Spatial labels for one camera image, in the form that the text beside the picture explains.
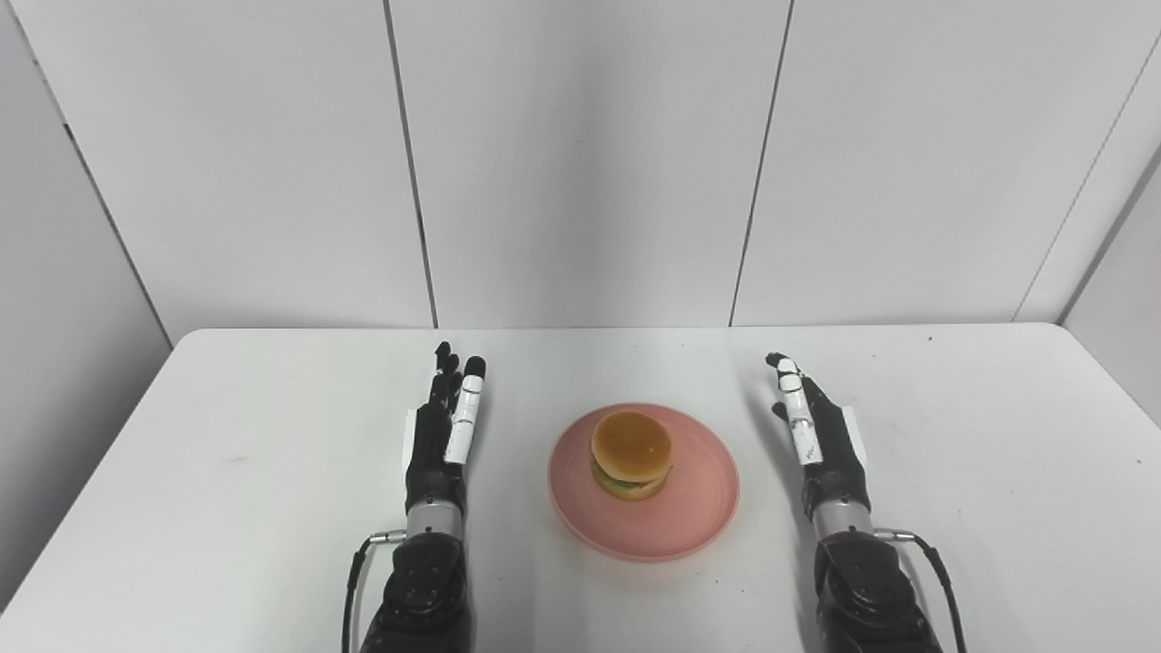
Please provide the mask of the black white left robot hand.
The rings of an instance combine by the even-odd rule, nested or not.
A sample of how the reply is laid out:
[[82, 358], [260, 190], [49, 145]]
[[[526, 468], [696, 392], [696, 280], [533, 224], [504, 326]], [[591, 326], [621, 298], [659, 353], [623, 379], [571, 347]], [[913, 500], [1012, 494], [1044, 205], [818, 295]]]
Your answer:
[[488, 364], [479, 356], [462, 361], [447, 340], [434, 356], [428, 396], [414, 409], [404, 509], [444, 502], [464, 512], [467, 462], [478, 430]]

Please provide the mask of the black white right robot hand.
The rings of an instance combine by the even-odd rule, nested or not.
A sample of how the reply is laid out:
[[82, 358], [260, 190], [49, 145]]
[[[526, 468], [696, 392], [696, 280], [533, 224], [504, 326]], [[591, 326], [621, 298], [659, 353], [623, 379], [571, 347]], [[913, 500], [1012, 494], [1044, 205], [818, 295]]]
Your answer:
[[796, 461], [802, 468], [802, 509], [813, 517], [829, 502], [872, 509], [865, 467], [854, 450], [845, 412], [791, 356], [772, 352], [766, 364], [776, 371], [778, 401], [772, 406], [788, 426]]

